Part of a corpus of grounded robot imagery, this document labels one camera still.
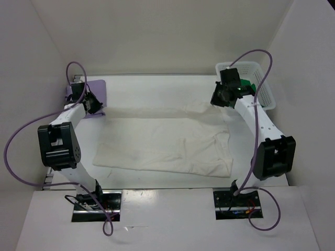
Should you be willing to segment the purple t-shirt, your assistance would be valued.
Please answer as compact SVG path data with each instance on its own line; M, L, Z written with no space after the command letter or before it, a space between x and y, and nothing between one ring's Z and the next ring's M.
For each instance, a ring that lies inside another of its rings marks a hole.
M102 79L88 81L88 89L95 95L97 100L102 103L102 109L97 111L95 114L87 113L86 118L104 116L105 113L103 109L107 107L107 93L106 93L106 82Z

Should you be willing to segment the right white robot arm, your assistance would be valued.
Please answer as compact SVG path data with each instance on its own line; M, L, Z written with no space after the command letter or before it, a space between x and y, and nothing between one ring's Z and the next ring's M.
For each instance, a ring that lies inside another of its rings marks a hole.
M293 167L296 141L285 136L268 117L250 86L229 87L216 82L212 105L233 108L254 136L250 169L232 183L233 195L248 194L272 177L289 173Z

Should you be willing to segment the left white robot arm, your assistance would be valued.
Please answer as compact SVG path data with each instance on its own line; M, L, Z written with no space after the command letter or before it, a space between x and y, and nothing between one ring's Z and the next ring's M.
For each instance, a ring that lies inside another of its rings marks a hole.
M82 101L73 108L71 104L49 125L38 128L41 160L44 166L62 174L74 183L79 199L86 201L89 194L101 199L102 189L98 181L88 174L81 163L81 149L75 128L87 113L94 114L103 104L92 92L87 92Z

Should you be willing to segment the cream white t-shirt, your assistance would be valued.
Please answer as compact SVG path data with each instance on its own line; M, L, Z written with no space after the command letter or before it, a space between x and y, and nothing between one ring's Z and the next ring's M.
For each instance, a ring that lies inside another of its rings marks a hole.
M95 166L227 178L233 159L221 109L111 108L98 140Z

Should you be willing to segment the green t-shirt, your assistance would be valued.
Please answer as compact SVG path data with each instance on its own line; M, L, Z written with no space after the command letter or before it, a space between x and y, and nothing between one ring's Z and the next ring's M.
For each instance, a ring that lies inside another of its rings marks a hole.
M255 84L251 84L249 80L241 79L241 89L243 92L245 92L247 95L255 95L256 92L256 86Z

